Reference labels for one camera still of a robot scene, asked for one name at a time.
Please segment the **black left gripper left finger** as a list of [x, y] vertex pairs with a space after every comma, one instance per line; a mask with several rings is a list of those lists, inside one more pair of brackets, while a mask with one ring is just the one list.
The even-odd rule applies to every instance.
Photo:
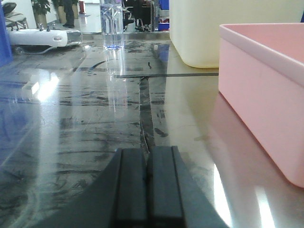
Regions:
[[75, 200], [36, 228], [144, 228], [145, 159], [141, 149], [118, 149], [102, 174]]

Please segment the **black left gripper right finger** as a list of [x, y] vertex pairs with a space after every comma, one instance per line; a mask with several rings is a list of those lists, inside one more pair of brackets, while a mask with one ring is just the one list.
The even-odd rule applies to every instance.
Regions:
[[176, 146], [156, 146], [147, 161], [151, 228], [226, 228], [192, 178]]

